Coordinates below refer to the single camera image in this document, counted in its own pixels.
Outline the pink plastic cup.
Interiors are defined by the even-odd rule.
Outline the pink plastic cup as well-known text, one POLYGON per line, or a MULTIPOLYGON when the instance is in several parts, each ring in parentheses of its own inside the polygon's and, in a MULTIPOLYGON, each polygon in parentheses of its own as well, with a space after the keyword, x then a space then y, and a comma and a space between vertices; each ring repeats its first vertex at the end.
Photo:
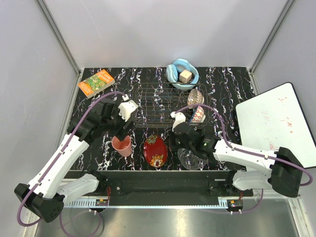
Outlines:
POLYGON ((128 157, 132 153, 131 138, 126 136, 120 141, 116 136, 112 139, 112 147, 123 157, 128 157))

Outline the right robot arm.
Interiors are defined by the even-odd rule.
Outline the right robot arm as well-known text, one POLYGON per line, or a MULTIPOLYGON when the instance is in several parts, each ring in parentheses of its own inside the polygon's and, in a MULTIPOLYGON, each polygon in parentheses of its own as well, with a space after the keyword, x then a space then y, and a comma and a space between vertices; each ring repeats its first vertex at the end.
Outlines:
POLYGON ((303 166, 288 148, 280 147, 277 151, 248 148, 197 131, 185 122, 173 126, 172 148, 188 170, 219 161, 246 166, 246 171, 230 173, 224 183, 228 195, 235 196, 248 189, 273 189, 289 198, 298 196, 303 166))

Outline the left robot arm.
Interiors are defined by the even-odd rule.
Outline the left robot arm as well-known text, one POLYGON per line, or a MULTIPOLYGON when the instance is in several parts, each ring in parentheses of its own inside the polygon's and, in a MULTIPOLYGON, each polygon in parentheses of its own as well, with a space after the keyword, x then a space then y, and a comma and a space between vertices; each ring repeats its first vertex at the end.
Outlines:
POLYGON ((85 194, 102 195, 107 189, 107 177, 98 171, 88 171, 82 177, 61 185, 77 158, 104 132, 123 141, 133 129, 130 119, 137 104, 123 96, 121 101, 99 98, 81 119, 73 121, 59 148, 44 168, 28 184, 18 184, 14 193, 25 207, 41 220, 50 223, 64 206, 85 194))

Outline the red floral plate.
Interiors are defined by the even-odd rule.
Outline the red floral plate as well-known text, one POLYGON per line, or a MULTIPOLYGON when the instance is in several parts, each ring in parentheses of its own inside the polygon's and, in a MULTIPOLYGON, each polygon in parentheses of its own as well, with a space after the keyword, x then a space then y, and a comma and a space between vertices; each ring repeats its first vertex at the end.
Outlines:
POLYGON ((145 160, 153 168, 161 168, 167 161, 167 146, 160 136, 150 135, 145 140, 143 151, 145 160))

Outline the brown patterned bowl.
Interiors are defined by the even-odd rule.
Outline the brown patterned bowl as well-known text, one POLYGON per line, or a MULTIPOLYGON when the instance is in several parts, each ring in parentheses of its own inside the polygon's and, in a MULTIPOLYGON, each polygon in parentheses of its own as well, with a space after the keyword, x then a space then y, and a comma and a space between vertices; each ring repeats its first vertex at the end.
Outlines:
POLYGON ((187 99, 187 105, 191 106, 193 104, 203 104, 204 103, 204 96, 198 89, 192 89, 189 93, 187 99))

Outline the orange patterned white bowl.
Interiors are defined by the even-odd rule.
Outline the orange patterned white bowl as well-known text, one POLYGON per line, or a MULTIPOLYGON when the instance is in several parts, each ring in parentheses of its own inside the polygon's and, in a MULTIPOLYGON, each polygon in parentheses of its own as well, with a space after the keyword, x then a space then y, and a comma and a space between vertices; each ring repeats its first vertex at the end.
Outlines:
POLYGON ((191 117, 191 122, 193 122, 193 123, 204 122, 205 117, 206 117, 206 115, 204 113, 204 109, 202 108, 202 106, 197 106, 194 109, 193 115, 191 117))

